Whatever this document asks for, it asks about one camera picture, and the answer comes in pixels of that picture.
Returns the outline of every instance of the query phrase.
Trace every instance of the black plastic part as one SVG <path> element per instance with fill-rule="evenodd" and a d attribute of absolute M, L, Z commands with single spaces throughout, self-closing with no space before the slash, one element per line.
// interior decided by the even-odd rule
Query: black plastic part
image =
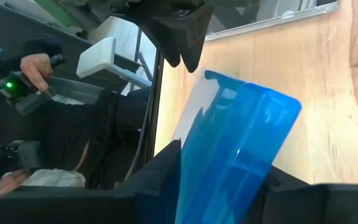
<path fill-rule="evenodd" d="M 144 162 L 152 160 L 155 150 L 155 138 L 157 134 L 158 109 L 160 106 L 161 85 L 163 76 L 164 57 L 160 52 L 155 56 L 152 92 L 149 106 L 149 118 L 147 120 L 147 142 L 145 144 Z"/>
<path fill-rule="evenodd" d="M 194 72 L 213 12 L 212 7 L 198 4 L 179 8 L 171 1 L 145 0 L 111 15 L 138 25 L 171 66 L 179 65 L 181 56 L 188 71 Z"/>
<path fill-rule="evenodd" d="M 46 167 L 41 143 L 24 141 L 17 147 L 22 167 L 26 170 Z"/>
<path fill-rule="evenodd" d="M 20 187 L 0 198 L 0 223 L 171 224 L 180 166 L 181 142 L 173 141 L 114 190 Z M 244 223 L 358 224 L 358 185 L 307 185 L 273 169 L 274 181 L 260 188 Z"/>
<path fill-rule="evenodd" d="M 317 0 L 316 5 L 317 6 L 322 6 L 325 4 L 329 4 L 329 3 L 333 3 L 333 2 L 337 2 L 338 0 Z"/>
<path fill-rule="evenodd" d="M 46 101 L 46 97 L 38 95 L 36 93 L 30 93 L 15 104 L 15 109 L 22 116 L 27 116 L 28 114 L 42 106 Z"/>
<path fill-rule="evenodd" d="M 61 54 L 52 56 L 50 58 L 50 64 L 53 67 L 59 66 L 61 64 L 63 64 L 65 62 L 65 59 L 63 58 L 63 56 Z"/>

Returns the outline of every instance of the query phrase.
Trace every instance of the wood grain surface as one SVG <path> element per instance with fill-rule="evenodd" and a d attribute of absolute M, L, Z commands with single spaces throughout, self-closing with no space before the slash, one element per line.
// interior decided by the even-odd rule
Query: wood grain surface
<path fill-rule="evenodd" d="M 300 100 L 298 121 L 274 165 L 311 184 L 358 183 L 358 0 L 337 12 L 204 46 L 199 69 Z M 171 140 L 196 74 L 164 65 L 156 153 Z"/>

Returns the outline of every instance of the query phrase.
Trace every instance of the mirror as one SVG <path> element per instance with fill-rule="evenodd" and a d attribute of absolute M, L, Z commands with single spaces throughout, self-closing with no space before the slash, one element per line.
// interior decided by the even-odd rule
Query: mirror
<path fill-rule="evenodd" d="M 324 14 L 338 9 L 338 0 L 212 0 L 214 14 L 206 40 Z"/>
<path fill-rule="evenodd" d="M 54 68 L 53 77 L 48 79 L 48 84 L 57 94 L 57 97 L 52 99 L 59 102 L 50 103 L 52 101 L 48 101 L 50 103 L 47 105 L 48 110 L 38 110 L 30 116 L 22 117 L 0 95 L 0 111 L 5 112 L 0 115 L 0 123 L 4 129 L 3 134 L 0 132 L 0 145 L 5 146 L 16 139 L 43 141 L 44 138 L 51 137 L 55 139 L 42 143 L 45 151 L 59 150 L 59 152 L 63 152 L 66 149 L 71 149 L 72 146 L 61 144 L 62 142 L 71 144 L 75 141 L 70 141 L 70 139 L 84 139 L 84 142 L 79 142 L 79 145 L 75 146 L 82 154 L 88 140 L 96 142 L 101 139 L 103 143 L 106 142 L 106 145 L 115 142 L 114 148 L 117 150 L 114 151 L 114 154 L 106 156 L 108 165 L 105 167 L 105 171 L 108 173 L 105 176 L 114 178 L 103 183 L 90 183 L 92 187 L 103 184 L 106 188 L 115 188 L 118 185 L 116 183 L 124 182 L 131 176 L 130 174 L 133 174 L 145 163 L 145 151 L 138 151 L 140 148 L 138 146 L 140 145 L 139 141 L 147 137 L 141 130 L 145 130 L 143 128 L 145 111 L 149 108 L 150 85 L 158 54 L 157 49 L 135 24 L 122 19 L 110 18 L 99 28 L 83 35 L 85 32 L 70 32 L 67 29 L 70 27 L 56 24 L 54 20 L 49 20 L 47 17 L 33 16 L 32 14 L 41 14 L 40 12 L 43 10 L 33 1 L 27 2 L 28 6 L 33 7 L 21 7 L 24 5 L 21 0 L 6 3 L 5 0 L 0 1 L 0 48 L 6 53 L 3 55 L 4 57 L 20 55 L 26 41 L 48 35 L 62 46 L 62 55 L 66 62 Z M 103 42 L 107 37 L 114 37 L 114 39 L 106 39 L 111 41 Z M 82 62 L 82 65 L 86 66 L 80 67 L 80 72 L 77 72 L 78 63 L 84 52 L 89 53 L 84 54 L 87 64 Z M 20 67 L 19 62 L 18 60 L 15 66 Z M 20 70 L 20 68 L 9 68 L 9 70 L 11 69 Z M 101 97 L 102 89 L 109 91 L 106 91 L 106 94 Z M 117 100 L 120 104 L 117 106 L 119 110 L 114 112 L 112 110 L 116 101 L 115 98 L 110 97 L 112 94 L 117 94 L 115 96 L 120 99 Z M 86 105 L 72 107 L 62 104 Z M 44 116 L 44 111 L 53 111 L 53 113 L 47 113 L 48 116 Z M 100 126 L 91 130 L 92 133 L 93 131 L 95 133 L 107 132 L 106 123 L 109 121 L 102 122 L 100 119 L 110 116 L 110 114 L 116 116 L 116 121 L 121 122 L 118 126 L 124 127 L 119 130 L 118 134 L 102 136 L 107 140 L 99 136 L 83 135 L 83 133 L 88 133 L 87 130 L 90 128 L 90 125 L 83 123 L 88 119 L 91 119 L 90 123 L 92 124 L 101 121 Z M 40 124 L 41 127 L 44 127 L 44 123 L 48 124 L 45 126 L 48 128 L 33 131 L 33 124 Z M 90 146 L 89 152 L 92 153 L 94 148 L 102 147 Z M 76 160 L 74 167 L 81 157 L 82 155 L 79 155 L 74 159 Z M 58 156 L 57 161 L 62 160 L 62 163 L 65 164 L 68 159 L 62 158 Z M 84 177 L 87 180 L 91 179 L 88 174 L 84 174 Z"/>

